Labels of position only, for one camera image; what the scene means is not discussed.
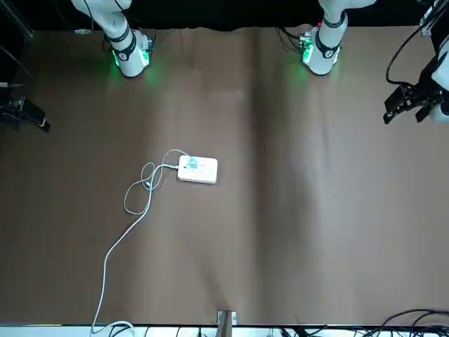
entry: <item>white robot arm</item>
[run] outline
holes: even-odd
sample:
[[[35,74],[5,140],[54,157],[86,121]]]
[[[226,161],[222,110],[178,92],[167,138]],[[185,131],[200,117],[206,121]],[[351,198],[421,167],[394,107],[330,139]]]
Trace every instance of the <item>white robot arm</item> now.
[[[131,0],[117,0],[122,9]],[[131,29],[121,8],[114,0],[72,0],[75,8],[91,16],[105,31],[113,48],[116,64],[126,77],[136,77],[150,64],[152,40],[138,30]]]
[[[319,0],[324,10],[321,26],[306,33],[311,45],[304,52],[303,62],[317,75],[329,73],[337,62],[340,42],[348,27],[346,10],[372,5],[376,0]]]

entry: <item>black cable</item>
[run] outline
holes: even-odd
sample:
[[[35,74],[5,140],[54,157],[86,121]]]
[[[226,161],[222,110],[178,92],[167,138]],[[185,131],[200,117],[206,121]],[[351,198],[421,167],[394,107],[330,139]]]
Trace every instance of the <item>black cable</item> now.
[[[449,2],[445,3],[444,1],[441,2],[441,5],[438,7],[438,9],[434,9],[432,13],[422,22],[422,24],[399,46],[399,49],[395,54],[393,55],[393,58],[391,59],[390,63],[387,67],[387,72],[385,73],[385,79],[390,84],[396,84],[399,86],[409,86],[413,89],[415,89],[418,93],[420,92],[419,89],[416,88],[416,86],[406,82],[406,81],[393,81],[390,79],[390,68],[393,65],[394,61],[397,59],[399,53],[402,51],[402,49],[408,44],[408,42],[415,37],[415,35],[421,31],[423,27],[428,25],[429,23],[432,23],[435,20],[438,20],[441,15],[445,12],[447,7],[449,6]]]
[[[328,325],[325,324],[320,329],[318,329],[318,330],[316,330],[316,331],[314,331],[312,333],[308,333],[307,335],[308,336],[315,336],[318,332],[321,332],[322,330],[327,329],[327,328],[328,328]]]
[[[291,37],[292,39],[295,39],[295,40],[299,40],[299,39],[300,39],[300,37],[299,37],[298,35],[294,35],[294,34],[290,33],[285,27],[279,27],[279,29],[280,29],[285,35],[287,35],[288,37]]]
[[[119,333],[124,332],[125,330],[128,330],[130,327],[129,326],[125,326],[123,329],[118,330],[114,335],[112,334],[113,330],[115,329],[116,326],[113,326],[111,331],[109,332],[109,337],[116,337]]]
[[[157,40],[157,28],[154,30],[154,38],[153,38],[153,46],[152,46],[152,52],[156,48],[156,40]]]
[[[390,316],[389,318],[387,318],[381,326],[379,326],[376,329],[373,329],[372,331],[366,333],[365,335],[363,335],[363,337],[371,337],[373,336],[375,333],[379,334],[382,332],[382,330],[387,326],[388,322],[390,322],[391,320],[400,317],[400,316],[404,316],[404,315],[408,315],[408,314],[412,314],[412,313],[416,313],[416,312],[425,312],[425,313],[432,313],[433,315],[445,315],[449,317],[449,311],[447,310],[433,310],[433,309],[412,309],[412,310],[406,310],[403,312],[400,312],[398,314],[395,314],[393,316]]]
[[[284,51],[286,51],[286,52],[293,52],[293,53],[299,53],[299,47],[297,47],[296,45],[294,45],[293,46],[293,48],[291,47],[291,46],[289,46],[286,42],[285,42],[285,40],[282,38],[282,36],[281,36],[281,32],[279,31],[279,28],[275,28],[275,30],[276,30],[276,33],[277,33],[277,35],[278,35],[278,38],[279,38],[279,41],[281,42],[281,46],[282,46],[282,49],[284,50]]]
[[[65,26],[68,30],[74,31],[74,29],[71,28],[70,25],[69,25],[69,23],[65,20],[64,16],[63,16],[62,13],[61,13],[61,10],[60,10],[58,4],[56,3],[56,1],[55,1],[55,0],[51,0],[51,2],[53,3],[53,7],[55,8],[56,13],[58,14],[59,19],[61,19],[61,21],[62,21],[62,23],[64,24],[64,26]]]
[[[15,58],[14,57],[14,55],[13,54],[11,54],[9,51],[7,51],[6,49],[5,49],[5,47],[3,47],[3,46],[0,46],[0,49],[6,54],[6,55],[8,55],[10,58],[12,58],[22,69],[23,69],[23,71],[24,72],[26,72],[27,73],[27,75],[28,75],[28,77],[30,78],[30,79],[32,79],[33,78],[33,75],[31,75],[31,73],[28,71],[28,69],[27,68],[25,68],[25,66],[17,59],[17,58]]]
[[[91,32],[93,32],[93,16],[92,16],[91,8],[87,4],[87,0],[84,0],[84,4],[86,5],[87,10],[89,11],[89,16],[91,17]]]
[[[119,4],[119,2],[117,0],[114,0],[115,4],[120,8],[120,11],[124,12],[125,10],[123,9],[123,7]],[[131,19],[133,19],[134,21],[138,22],[138,23],[143,23],[142,21],[134,18],[131,14],[129,14],[129,16],[131,17]]]

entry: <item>power cord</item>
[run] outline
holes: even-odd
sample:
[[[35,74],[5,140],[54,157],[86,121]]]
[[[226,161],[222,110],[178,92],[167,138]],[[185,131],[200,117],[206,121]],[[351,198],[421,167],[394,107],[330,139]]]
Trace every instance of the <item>power cord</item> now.
[[[104,262],[103,262],[103,276],[102,276],[102,286],[101,286],[100,299],[98,301],[97,311],[95,312],[95,316],[94,316],[93,321],[92,321],[92,326],[91,326],[91,331],[89,333],[89,336],[92,336],[92,335],[94,335],[96,333],[99,333],[99,332],[101,332],[101,331],[103,331],[105,329],[108,329],[108,328],[114,328],[115,326],[126,326],[125,329],[131,329],[131,333],[133,334],[133,336],[135,336],[134,326],[130,322],[127,322],[127,321],[112,322],[111,324],[108,324],[107,326],[104,326],[102,328],[99,328],[98,330],[95,330],[95,324],[97,322],[98,314],[100,313],[101,305],[102,305],[102,302],[103,302],[103,297],[105,295],[107,259],[109,258],[109,255],[111,254],[111,252],[123,241],[123,239],[129,234],[129,232],[131,230],[133,230],[135,228],[135,226],[147,215],[149,207],[150,207],[151,202],[152,202],[153,191],[159,186],[159,184],[161,183],[161,180],[163,178],[163,169],[164,168],[173,169],[173,170],[177,170],[178,169],[178,166],[165,164],[167,156],[170,153],[172,153],[172,152],[179,152],[181,154],[188,155],[187,153],[185,153],[185,152],[183,152],[181,150],[174,149],[174,150],[168,151],[166,153],[166,155],[163,156],[162,163],[159,164],[158,166],[154,165],[152,162],[146,163],[143,166],[143,168],[142,168],[142,170],[140,172],[140,180],[138,180],[135,183],[131,184],[131,186],[128,188],[128,190],[125,193],[125,197],[123,199],[123,207],[125,209],[125,212],[128,213],[128,214],[139,216],[139,217],[114,242],[114,244],[112,244],[111,248],[109,248],[109,250],[107,251],[107,253],[105,255],[105,259],[104,259]],[[152,166],[153,167],[153,171],[152,171],[152,173],[148,177],[144,178],[144,176],[143,176],[144,170],[148,166]],[[157,179],[157,183],[154,184],[154,179],[155,179],[158,171],[160,171],[159,177]],[[133,188],[134,186],[139,185],[139,184],[142,184],[142,186],[148,191],[147,204],[145,205],[144,209],[141,212],[130,211],[126,207],[126,199],[128,198],[128,193],[130,192],[131,188]]]
[[[291,39],[289,36],[287,36],[288,41],[290,42],[290,46],[286,43],[286,41],[283,39],[281,35],[281,30],[279,28],[275,28],[276,33],[278,35],[279,41],[281,42],[282,49],[285,52],[293,52],[293,53],[299,53],[300,47],[294,42],[293,39]]]
[[[17,58],[15,58],[13,54],[11,54],[9,51],[7,51],[6,48],[3,47],[3,46],[0,46],[0,49],[6,55],[8,55],[10,58],[12,58],[13,61],[15,63],[17,63],[23,69],[23,71],[28,75],[28,77],[30,79],[33,79],[33,75],[31,75],[31,73],[28,71],[28,69]],[[21,86],[24,86],[24,84],[9,84],[9,83],[6,83],[6,82],[0,82],[0,88],[18,88],[18,87],[21,87]]]

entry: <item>power strip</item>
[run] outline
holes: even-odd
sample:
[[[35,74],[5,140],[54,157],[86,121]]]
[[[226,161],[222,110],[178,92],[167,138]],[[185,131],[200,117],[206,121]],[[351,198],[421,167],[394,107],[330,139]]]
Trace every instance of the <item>power strip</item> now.
[[[191,183],[216,184],[218,161],[214,158],[181,156],[177,177]]]

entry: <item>wire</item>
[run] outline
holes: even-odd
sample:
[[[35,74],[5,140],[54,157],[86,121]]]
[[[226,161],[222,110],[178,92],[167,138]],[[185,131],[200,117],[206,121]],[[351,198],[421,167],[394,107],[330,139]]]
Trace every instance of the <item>wire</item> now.
[[[157,40],[157,28],[156,28],[156,30],[154,30],[153,46],[152,46],[151,52],[153,52],[154,49],[156,48],[156,40]]]
[[[23,69],[23,71],[24,72],[26,72],[27,73],[27,75],[28,75],[28,77],[30,78],[30,79],[32,79],[33,78],[33,75],[31,75],[31,73],[28,71],[28,69],[27,68],[25,68],[25,66],[17,59],[17,58],[15,58],[14,57],[14,55],[13,54],[11,54],[9,51],[7,51],[6,49],[5,49],[5,47],[3,47],[3,46],[0,46],[0,49],[6,54],[6,55],[8,55],[10,58],[12,58],[22,69]]]
[[[91,32],[93,32],[93,16],[92,16],[91,8],[87,4],[87,0],[84,0],[84,4],[86,5],[87,10],[89,11],[89,16],[91,17]]]
[[[312,332],[312,333],[308,333],[307,335],[308,335],[308,336],[315,336],[318,332],[321,332],[322,330],[326,329],[327,327],[328,327],[328,325],[325,324],[325,325],[323,325],[320,329],[318,329],[318,330],[316,330],[316,331],[314,331],[314,332]]]
[[[115,329],[115,326],[113,326],[111,331],[109,332],[109,337],[116,337],[119,333],[122,333],[125,330],[128,330],[129,328],[130,328],[129,326],[125,326],[122,330],[118,330],[114,335],[112,335],[112,332]]]
[[[295,39],[295,40],[299,40],[300,37],[297,35],[294,35],[292,33],[290,33],[285,27],[280,27],[279,28],[285,35],[287,35],[288,37]]]
[[[109,248],[109,250],[107,251],[107,253],[106,253],[106,255],[105,255],[105,259],[104,259],[104,262],[103,262],[103,276],[102,276],[102,286],[101,286],[100,299],[99,299],[99,301],[98,301],[97,311],[95,312],[95,316],[94,316],[93,321],[92,321],[92,326],[91,326],[91,331],[90,331],[90,333],[89,333],[89,336],[92,336],[93,334],[99,333],[99,332],[101,332],[101,331],[103,331],[103,330],[105,330],[105,329],[112,328],[112,327],[119,326],[119,325],[127,326],[129,329],[131,329],[131,333],[133,334],[133,336],[135,336],[134,326],[133,326],[130,322],[127,322],[127,321],[117,321],[117,322],[112,322],[111,324],[108,324],[107,326],[104,326],[104,327],[102,327],[102,328],[99,328],[98,330],[95,330],[95,324],[96,324],[96,322],[97,322],[98,314],[100,313],[101,305],[102,305],[102,302],[103,302],[103,297],[104,297],[104,295],[105,295],[107,260],[108,260],[109,256],[111,255],[111,252],[112,252],[112,251],[113,251],[113,250],[114,250],[114,249],[115,249],[115,248],[116,248],[116,247],[123,241],[123,239],[125,239],[125,237],[129,234],[129,232],[130,232],[131,230],[133,230],[133,229],[135,228],[135,226],[137,226],[137,224],[140,223],[140,221],[147,215],[148,210],[149,210],[149,207],[150,207],[151,202],[152,202],[153,191],[154,191],[154,189],[156,189],[156,188],[158,187],[159,183],[160,183],[161,180],[162,180],[162,177],[163,177],[163,168],[173,169],[173,170],[177,170],[177,169],[178,169],[178,166],[165,164],[165,160],[166,160],[167,156],[168,156],[171,152],[179,152],[179,153],[188,155],[187,153],[185,153],[185,152],[183,152],[183,151],[181,151],[181,150],[170,150],[170,151],[168,151],[168,152],[166,153],[165,156],[163,156],[162,163],[159,164],[158,166],[155,166],[155,165],[154,165],[153,163],[151,163],[151,162],[146,163],[146,164],[144,165],[144,167],[142,168],[142,170],[141,170],[141,173],[140,173],[140,180],[137,181],[137,182],[135,182],[135,183],[133,183],[133,184],[131,184],[131,186],[130,186],[130,187],[128,188],[128,190],[126,191],[125,198],[124,198],[124,201],[123,201],[123,205],[125,206],[125,211],[126,211],[127,213],[129,213],[129,214],[139,215],[139,217],[138,217],[138,218],[137,218],[137,219],[136,219],[136,220],[135,220],[135,221],[128,227],[128,229],[127,229],[127,230],[126,230],[126,231],[125,231],[125,232],[124,232],[124,233],[123,233],[123,234],[122,234],[122,235],[121,235],[121,236],[120,236],[120,237],[119,237],[113,244],[112,244],[111,248]],[[152,171],[152,173],[151,173],[148,177],[144,178],[144,177],[143,177],[144,169],[145,169],[147,166],[149,166],[149,165],[152,165],[152,166],[154,167],[154,168],[153,168],[153,171]],[[158,180],[157,180],[157,183],[154,185],[154,179],[155,179],[155,177],[156,177],[158,171],[160,171],[159,178],[158,178]],[[129,193],[130,189],[131,189],[132,187],[136,186],[136,185],[139,185],[139,184],[142,184],[142,186],[148,191],[148,200],[147,200],[147,203],[146,203],[146,205],[145,205],[143,211],[141,211],[141,212],[132,212],[132,211],[129,211],[129,210],[126,208],[126,199],[127,199],[127,196],[128,196],[128,193]]]
[[[124,12],[125,10],[123,9],[123,7],[119,4],[119,2],[117,0],[114,0],[115,4],[120,8],[120,11]],[[142,21],[134,18],[134,16],[132,16],[131,14],[129,14],[129,16],[131,17],[131,19],[133,19],[134,21],[138,22],[138,23],[143,23]]]
[[[291,38],[290,36],[288,36],[284,31],[282,31],[280,28],[275,28],[276,33],[278,34],[278,38],[279,41],[281,42],[282,48],[284,51],[291,51],[294,53],[299,53],[300,52],[300,47],[295,43],[294,39]],[[289,46],[285,40],[282,38],[281,36],[281,32],[283,32],[284,34],[286,34],[288,41],[290,42]]]
[[[385,73],[385,79],[387,80],[388,83],[396,84],[396,85],[400,85],[400,86],[409,86],[409,87],[415,89],[418,93],[420,93],[420,90],[416,86],[414,86],[414,85],[412,85],[412,84],[410,84],[410,83],[408,83],[406,81],[393,81],[393,80],[391,80],[390,79],[390,69],[391,69],[391,66],[393,65],[394,61],[397,59],[399,53],[408,44],[408,42],[411,39],[413,39],[413,37],[415,37],[415,35],[419,31],[421,31],[421,29],[423,27],[425,27],[429,23],[432,23],[435,20],[438,20],[443,15],[443,13],[445,12],[445,10],[447,9],[448,6],[449,6],[449,2],[445,3],[444,1],[442,1],[441,5],[438,7],[438,9],[434,9],[432,11],[432,13],[426,18],[426,20],[424,20],[422,22],[422,24],[401,44],[401,46],[399,46],[399,49],[397,50],[397,52],[395,52],[395,54],[393,55],[393,58],[391,59],[390,63],[388,64],[387,72]]]

